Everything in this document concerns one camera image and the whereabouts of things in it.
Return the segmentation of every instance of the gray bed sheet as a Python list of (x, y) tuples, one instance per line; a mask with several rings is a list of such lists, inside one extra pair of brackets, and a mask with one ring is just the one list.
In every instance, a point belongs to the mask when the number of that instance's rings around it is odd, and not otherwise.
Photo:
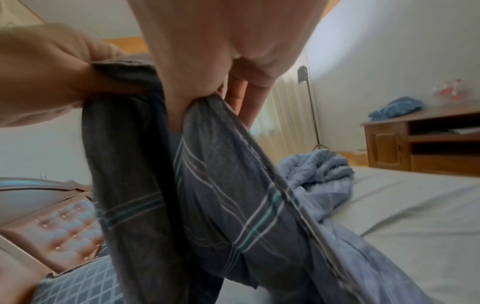
[(436, 303), (480, 303), (480, 178), (354, 168), (332, 220), (375, 246)]

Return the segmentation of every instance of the curtain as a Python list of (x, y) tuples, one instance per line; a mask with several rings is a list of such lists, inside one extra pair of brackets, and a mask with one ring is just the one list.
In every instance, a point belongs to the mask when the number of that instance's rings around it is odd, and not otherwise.
[(301, 66), (308, 67), (304, 51), (277, 79), (250, 130), (274, 164), (289, 155), (310, 152), (317, 144), (307, 83), (298, 82)]

